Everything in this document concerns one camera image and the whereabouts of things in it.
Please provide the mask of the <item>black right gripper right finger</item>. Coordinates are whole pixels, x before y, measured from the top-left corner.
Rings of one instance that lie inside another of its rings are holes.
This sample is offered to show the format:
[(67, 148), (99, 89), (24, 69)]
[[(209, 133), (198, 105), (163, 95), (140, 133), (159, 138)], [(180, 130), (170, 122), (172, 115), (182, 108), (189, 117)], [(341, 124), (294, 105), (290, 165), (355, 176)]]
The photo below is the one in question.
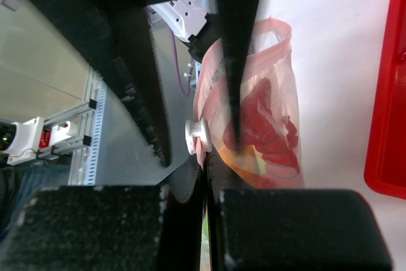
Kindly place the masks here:
[(392, 270), (368, 202), (348, 189), (256, 189), (207, 155), (213, 270)]

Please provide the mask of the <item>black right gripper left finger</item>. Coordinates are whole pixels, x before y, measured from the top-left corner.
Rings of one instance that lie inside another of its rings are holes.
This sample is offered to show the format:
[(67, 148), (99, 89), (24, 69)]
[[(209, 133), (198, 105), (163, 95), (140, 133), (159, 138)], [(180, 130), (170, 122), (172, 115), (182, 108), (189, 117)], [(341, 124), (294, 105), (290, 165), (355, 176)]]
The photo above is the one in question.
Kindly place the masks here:
[(194, 157), (151, 186), (73, 186), (64, 166), (31, 166), (1, 237), (1, 269), (198, 270), (202, 208)]

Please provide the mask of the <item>yellow ginger root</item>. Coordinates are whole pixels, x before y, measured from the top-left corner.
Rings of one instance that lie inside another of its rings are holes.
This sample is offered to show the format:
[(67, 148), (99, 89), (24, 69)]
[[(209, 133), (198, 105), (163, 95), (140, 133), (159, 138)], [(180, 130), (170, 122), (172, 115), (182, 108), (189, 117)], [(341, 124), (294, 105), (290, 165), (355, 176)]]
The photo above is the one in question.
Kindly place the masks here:
[(226, 146), (222, 146), (219, 156), (229, 168), (243, 179), (254, 180), (255, 177), (260, 176), (256, 154), (252, 145), (246, 146), (240, 154), (228, 149)]

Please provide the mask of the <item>clear zip top bag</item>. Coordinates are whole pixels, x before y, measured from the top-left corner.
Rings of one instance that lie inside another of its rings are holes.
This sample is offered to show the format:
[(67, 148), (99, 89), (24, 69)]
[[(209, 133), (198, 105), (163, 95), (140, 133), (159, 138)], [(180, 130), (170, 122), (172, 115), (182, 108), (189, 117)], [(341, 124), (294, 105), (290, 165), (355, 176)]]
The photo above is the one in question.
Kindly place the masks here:
[[(303, 186), (291, 36), (291, 26), (281, 20), (255, 23), (252, 53), (240, 87), (240, 151), (232, 135), (221, 42), (216, 41), (203, 57), (193, 114), (209, 126), (213, 151), (206, 157), (207, 171), (217, 188)], [(248, 145), (254, 147), (260, 171), (254, 180), (243, 179), (219, 156), (222, 146), (240, 154)]]

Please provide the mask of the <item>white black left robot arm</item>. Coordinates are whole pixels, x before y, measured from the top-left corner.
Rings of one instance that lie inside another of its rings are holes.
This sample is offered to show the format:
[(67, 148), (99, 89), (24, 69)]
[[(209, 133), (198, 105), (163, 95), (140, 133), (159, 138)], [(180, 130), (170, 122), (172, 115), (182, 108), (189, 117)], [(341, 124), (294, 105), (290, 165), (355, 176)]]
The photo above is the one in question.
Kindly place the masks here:
[(220, 41), (226, 100), (240, 140), (240, 86), (259, 0), (29, 0), (122, 102), (160, 164), (172, 162), (148, 9), (200, 60)]

